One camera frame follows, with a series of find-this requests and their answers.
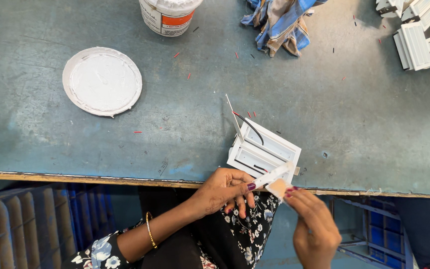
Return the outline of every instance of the orange label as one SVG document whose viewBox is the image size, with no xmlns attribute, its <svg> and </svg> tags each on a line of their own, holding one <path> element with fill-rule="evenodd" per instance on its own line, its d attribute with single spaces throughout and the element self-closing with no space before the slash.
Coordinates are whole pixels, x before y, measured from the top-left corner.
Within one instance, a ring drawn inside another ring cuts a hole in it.
<svg viewBox="0 0 430 269">
<path fill-rule="evenodd" d="M 195 10 L 190 12 L 190 14 L 185 15 L 183 17 L 179 17 L 179 18 L 171 18 L 171 17 L 167 17 L 167 16 L 162 15 L 162 24 L 165 24 L 165 25 L 181 25 L 181 24 L 184 24 L 192 18 L 192 16 L 194 15 L 194 12 L 195 12 Z"/>
</svg>

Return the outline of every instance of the bracelet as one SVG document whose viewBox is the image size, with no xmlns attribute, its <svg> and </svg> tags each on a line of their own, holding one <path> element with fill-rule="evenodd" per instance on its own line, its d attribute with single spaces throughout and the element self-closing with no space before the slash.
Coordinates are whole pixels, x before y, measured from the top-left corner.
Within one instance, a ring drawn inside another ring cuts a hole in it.
<svg viewBox="0 0 430 269">
<path fill-rule="evenodd" d="M 149 211 L 147 211 L 147 213 L 145 214 L 145 223 L 147 223 L 147 230 L 149 231 L 149 236 L 151 237 L 152 246 L 154 248 L 157 248 L 157 245 L 155 244 L 154 239 L 152 237 L 151 228 L 149 227 L 149 216 L 151 217 L 151 219 L 153 219 L 152 214 Z"/>
</svg>

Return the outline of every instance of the wooden table edge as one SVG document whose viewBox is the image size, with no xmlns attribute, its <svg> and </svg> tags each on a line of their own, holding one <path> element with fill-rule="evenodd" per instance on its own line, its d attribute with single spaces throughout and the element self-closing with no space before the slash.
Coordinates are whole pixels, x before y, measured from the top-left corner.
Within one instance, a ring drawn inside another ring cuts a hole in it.
<svg viewBox="0 0 430 269">
<path fill-rule="evenodd" d="M 26 180 L 26 181 L 39 181 L 39 182 L 159 186 L 159 187 L 188 188 L 188 189 L 199 188 L 203 183 L 203 181 L 187 181 L 187 180 L 151 180 L 151 179 L 137 179 L 137 178 L 78 176 L 78 175 L 4 172 L 4 171 L 0 171 L 0 180 Z M 319 189 L 319 188 L 304 188 L 304 189 L 318 195 L 355 195 L 355 196 L 366 195 L 366 196 L 430 198 L 430 194 L 423 194 L 423 193 L 386 193 L 386 192 L 370 192 L 370 191 Z"/>
</svg>

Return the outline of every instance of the sleeve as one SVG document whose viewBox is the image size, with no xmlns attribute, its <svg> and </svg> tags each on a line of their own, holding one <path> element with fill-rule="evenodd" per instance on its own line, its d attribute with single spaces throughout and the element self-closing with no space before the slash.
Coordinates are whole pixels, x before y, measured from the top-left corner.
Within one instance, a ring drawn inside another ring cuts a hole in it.
<svg viewBox="0 0 430 269">
<path fill-rule="evenodd" d="M 117 246 L 117 236 L 123 232 L 115 232 L 96 240 L 85 251 L 80 251 L 61 266 L 62 269 L 129 269 L 129 263 L 121 254 Z"/>
</svg>

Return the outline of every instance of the blue-gray workbench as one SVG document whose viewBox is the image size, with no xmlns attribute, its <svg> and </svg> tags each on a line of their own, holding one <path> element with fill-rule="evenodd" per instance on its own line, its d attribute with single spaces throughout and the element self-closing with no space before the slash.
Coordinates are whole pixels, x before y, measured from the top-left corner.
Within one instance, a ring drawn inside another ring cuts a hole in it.
<svg viewBox="0 0 430 269">
<path fill-rule="evenodd" d="M 328 1 L 305 17 L 301 58 L 283 48 L 270 58 L 256 49 L 260 30 L 240 24 L 250 11 L 205 0 L 168 38 L 137 0 L 0 0 L 0 171 L 203 181 L 227 167 L 227 93 L 235 111 L 302 148 L 296 186 L 430 194 L 430 69 L 402 70 L 400 20 L 381 20 L 372 1 Z M 94 46 L 142 74 L 139 100 L 114 119 L 63 90 L 66 61 Z"/>
</svg>

